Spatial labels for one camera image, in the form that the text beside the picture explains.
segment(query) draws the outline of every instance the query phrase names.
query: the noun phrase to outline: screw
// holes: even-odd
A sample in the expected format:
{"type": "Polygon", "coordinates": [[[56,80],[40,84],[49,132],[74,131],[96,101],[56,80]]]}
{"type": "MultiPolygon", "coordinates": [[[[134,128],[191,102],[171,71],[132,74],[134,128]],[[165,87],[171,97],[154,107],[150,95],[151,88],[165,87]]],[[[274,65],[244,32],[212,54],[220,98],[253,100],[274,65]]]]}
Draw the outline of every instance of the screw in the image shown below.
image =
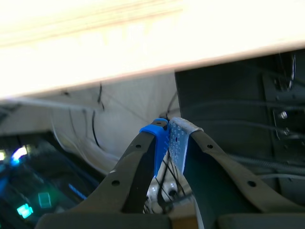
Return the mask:
{"type": "Polygon", "coordinates": [[[282,118],[282,119],[286,119],[288,117],[286,111],[283,111],[279,114],[279,117],[282,118]]]}
{"type": "Polygon", "coordinates": [[[289,135],[289,132],[290,132],[290,130],[289,130],[288,128],[286,128],[286,129],[283,131],[284,135],[289,135]]]}

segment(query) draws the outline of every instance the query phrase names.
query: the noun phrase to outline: perforated metal plate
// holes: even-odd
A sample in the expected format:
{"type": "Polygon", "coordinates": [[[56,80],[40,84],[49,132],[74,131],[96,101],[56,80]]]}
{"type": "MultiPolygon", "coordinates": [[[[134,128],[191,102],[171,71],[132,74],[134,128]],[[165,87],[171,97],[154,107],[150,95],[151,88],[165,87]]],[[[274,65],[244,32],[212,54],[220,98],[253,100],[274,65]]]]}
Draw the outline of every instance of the perforated metal plate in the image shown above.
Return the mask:
{"type": "Polygon", "coordinates": [[[180,172],[183,174],[189,136],[196,130],[202,130],[193,123],[174,117],[170,120],[169,153],[180,172]]]}

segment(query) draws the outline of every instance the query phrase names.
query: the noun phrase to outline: wooden board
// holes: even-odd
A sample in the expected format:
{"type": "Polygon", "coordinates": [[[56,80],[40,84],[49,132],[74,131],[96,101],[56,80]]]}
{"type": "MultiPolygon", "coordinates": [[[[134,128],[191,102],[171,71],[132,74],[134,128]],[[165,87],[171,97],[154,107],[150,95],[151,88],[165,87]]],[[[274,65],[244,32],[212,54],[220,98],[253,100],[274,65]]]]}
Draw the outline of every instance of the wooden board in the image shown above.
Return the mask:
{"type": "Polygon", "coordinates": [[[0,1],[0,99],[303,48],[298,0],[0,1]]]}

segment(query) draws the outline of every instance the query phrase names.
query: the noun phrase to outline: blue light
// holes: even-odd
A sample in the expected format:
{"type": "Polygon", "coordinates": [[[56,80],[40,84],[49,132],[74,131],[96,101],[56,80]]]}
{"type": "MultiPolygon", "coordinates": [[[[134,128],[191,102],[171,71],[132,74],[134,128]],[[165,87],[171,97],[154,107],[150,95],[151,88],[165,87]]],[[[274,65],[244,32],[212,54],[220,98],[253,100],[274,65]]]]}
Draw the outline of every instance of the blue light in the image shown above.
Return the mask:
{"type": "Polygon", "coordinates": [[[27,155],[27,149],[25,147],[21,147],[19,149],[17,149],[13,155],[11,156],[11,160],[10,163],[12,166],[16,166],[20,163],[20,158],[24,155],[27,155]]]}
{"type": "Polygon", "coordinates": [[[29,217],[33,213],[33,209],[29,207],[28,204],[24,204],[21,207],[17,208],[19,215],[21,215],[24,219],[29,217]]]}
{"type": "Polygon", "coordinates": [[[82,194],[79,190],[77,190],[72,184],[69,184],[69,188],[73,192],[75,192],[80,198],[82,198],[82,199],[86,199],[87,198],[84,194],[82,194]]]}

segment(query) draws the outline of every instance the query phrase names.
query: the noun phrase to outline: blue 3d printed part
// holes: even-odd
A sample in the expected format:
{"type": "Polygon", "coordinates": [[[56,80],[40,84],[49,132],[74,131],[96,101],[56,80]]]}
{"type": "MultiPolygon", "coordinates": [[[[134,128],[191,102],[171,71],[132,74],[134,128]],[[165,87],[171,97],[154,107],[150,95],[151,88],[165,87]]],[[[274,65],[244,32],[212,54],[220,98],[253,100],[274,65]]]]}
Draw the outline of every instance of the blue 3d printed part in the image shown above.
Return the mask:
{"type": "Polygon", "coordinates": [[[140,132],[148,132],[156,136],[156,150],[154,156],[154,177],[158,175],[158,171],[161,167],[162,160],[166,154],[169,144],[169,135],[170,135],[170,128],[168,121],[164,118],[157,118],[155,121],[165,121],[167,122],[167,129],[164,130],[161,126],[149,124],[143,127],[140,132]]]}

